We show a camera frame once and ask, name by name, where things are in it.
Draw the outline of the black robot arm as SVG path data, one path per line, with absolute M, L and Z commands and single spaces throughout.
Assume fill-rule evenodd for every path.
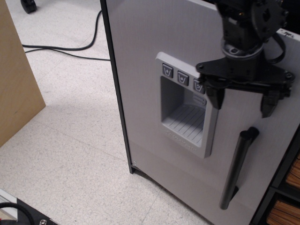
M 198 63 L 198 82 L 216 109 L 221 109 L 226 89 L 261 93 L 260 110 L 267 118 L 279 100 L 290 96 L 295 79 L 277 67 L 284 53 L 274 59 L 264 53 L 270 38 L 286 50 L 278 30 L 286 26 L 288 11 L 278 0 L 216 0 L 214 5 L 222 18 L 224 58 Z

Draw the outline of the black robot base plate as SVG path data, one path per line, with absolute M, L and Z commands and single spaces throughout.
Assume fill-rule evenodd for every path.
M 59 225 L 18 198 L 0 197 L 1 225 Z

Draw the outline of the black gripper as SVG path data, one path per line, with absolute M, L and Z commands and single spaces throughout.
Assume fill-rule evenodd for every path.
M 238 89 L 263 93 L 261 113 L 270 117 L 280 98 L 291 95 L 295 76 L 269 63 L 261 50 L 247 58 L 225 56 L 218 60 L 200 62 L 196 65 L 199 81 L 205 87 L 212 106 L 222 108 L 225 89 Z

